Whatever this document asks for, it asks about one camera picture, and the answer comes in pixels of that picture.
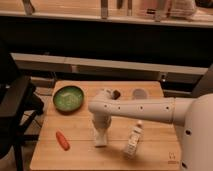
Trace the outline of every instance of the wooden table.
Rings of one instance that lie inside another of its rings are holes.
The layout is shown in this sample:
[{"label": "wooden table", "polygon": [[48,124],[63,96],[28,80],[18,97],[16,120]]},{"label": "wooden table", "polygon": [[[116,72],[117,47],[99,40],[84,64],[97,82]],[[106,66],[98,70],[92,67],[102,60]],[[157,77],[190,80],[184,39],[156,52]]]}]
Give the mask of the wooden table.
[{"label": "wooden table", "polygon": [[[84,104],[65,116],[50,102],[31,170],[178,170],[180,146],[172,125],[144,121],[143,138],[134,159],[124,157],[123,149],[137,120],[113,117],[108,130],[108,146],[95,148],[93,143],[92,115],[87,108],[88,101],[100,88],[119,90],[120,99],[131,99],[136,88],[146,89],[150,98],[161,98],[163,93],[158,82],[59,81],[54,92],[67,85],[79,86],[84,91]],[[63,132],[69,140],[69,151],[59,146],[56,131]]]}]

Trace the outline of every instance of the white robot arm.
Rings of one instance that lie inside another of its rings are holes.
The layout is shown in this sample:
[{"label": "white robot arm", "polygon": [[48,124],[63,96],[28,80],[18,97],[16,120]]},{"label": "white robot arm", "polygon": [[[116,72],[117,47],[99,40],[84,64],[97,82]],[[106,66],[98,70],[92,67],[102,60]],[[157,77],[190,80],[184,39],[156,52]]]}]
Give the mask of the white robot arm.
[{"label": "white robot arm", "polygon": [[102,89],[89,103],[98,134],[104,136],[111,116],[181,125],[184,126],[181,170],[213,170],[213,94],[198,99],[113,99],[114,90]]}]

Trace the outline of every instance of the black chair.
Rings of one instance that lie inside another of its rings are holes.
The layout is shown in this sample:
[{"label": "black chair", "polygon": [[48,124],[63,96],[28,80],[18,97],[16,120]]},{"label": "black chair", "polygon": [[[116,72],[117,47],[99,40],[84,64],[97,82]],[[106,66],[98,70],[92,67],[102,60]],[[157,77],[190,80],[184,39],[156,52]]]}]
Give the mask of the black chair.
[{"label": "black chair", "polygon": [[[14,148],[17,171],[23,170],[21,146],[38,135],[25,135],[36,115],[43,113],[44,103],[35,94],[30,77],[21,74],[5,44],[0,42],[0,159]],[[21,123],[24,112],[32,113]]]}]

